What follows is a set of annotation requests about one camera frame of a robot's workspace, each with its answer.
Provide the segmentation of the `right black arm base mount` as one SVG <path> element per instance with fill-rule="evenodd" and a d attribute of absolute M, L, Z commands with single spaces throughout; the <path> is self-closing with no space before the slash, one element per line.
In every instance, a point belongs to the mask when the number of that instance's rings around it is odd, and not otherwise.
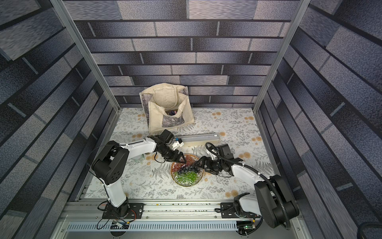
<path fill-rule="evenodd" d="M 221 203 L 220 204 L 220 214 L 223 219 L 261 219 L 262 217 L 253 213 L 237 213 L 234 209 L 233 203 Z"/>

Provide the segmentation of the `cream plastic wrap dispenser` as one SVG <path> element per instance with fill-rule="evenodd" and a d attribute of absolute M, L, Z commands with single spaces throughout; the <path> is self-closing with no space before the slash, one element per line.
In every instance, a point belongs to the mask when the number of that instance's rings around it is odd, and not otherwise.
<path fill-rule="evenodd" d="M 217 133 L 193 134 L 176 136 L 176 139 L 181 139 L 185 147 L 204 146 L 207 142 L 218 144 L 220 135 Z"/>

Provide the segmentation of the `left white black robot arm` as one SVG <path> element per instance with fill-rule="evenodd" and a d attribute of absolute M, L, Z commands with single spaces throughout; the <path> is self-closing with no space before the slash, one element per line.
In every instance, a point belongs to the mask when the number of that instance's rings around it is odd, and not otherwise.
<path fill-rule="evenodd" d="M 103 183 L 108 202 L 114 208 L 119 209 L 127 204 L 120 178 L 129 159 L 156 152 L 168 162 L 187 162 L 182 152 L 170 147 L 173 137 L 170 131 L 164 130 L 160 135 L 150 135 L 140 141 L 117 143 L 112 140 L 103 146 L 94 159 L 91 169 Z"/>

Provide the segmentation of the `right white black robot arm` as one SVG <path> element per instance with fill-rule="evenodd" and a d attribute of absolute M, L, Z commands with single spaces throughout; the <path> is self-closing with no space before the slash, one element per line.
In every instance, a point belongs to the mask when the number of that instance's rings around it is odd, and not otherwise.
<path fill-rule="evenodd" d="M 291 229 L 290 220 L 299 215 L 299 209 L 292 191 L 281 176 L 262 174 L 246 164 L 243 159 L 234 157 L 227 144 L 215 146 L 207 142 L 205 146 L 209 157 L 201 157 L 194 164 L 195 166 L 213 175 L 219 175 L 220 172 L 225 171 L 255 190 L 255 195 L 243 193 L 234 197 L 230 209 L 233 213 L 239 217 L 256 214 L 261 216 L 271 228 L 282 226 L 286 230 Z"/>

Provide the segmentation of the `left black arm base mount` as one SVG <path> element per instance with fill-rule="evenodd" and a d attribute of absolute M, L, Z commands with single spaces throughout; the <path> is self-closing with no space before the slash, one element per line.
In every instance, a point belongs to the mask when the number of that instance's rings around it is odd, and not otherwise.
<path fill-rule="evenodd" d="M 124 203 L 117 208 L 107 202 L 102 219 L 141 219 L 144 206 L 143 203 Z"/>

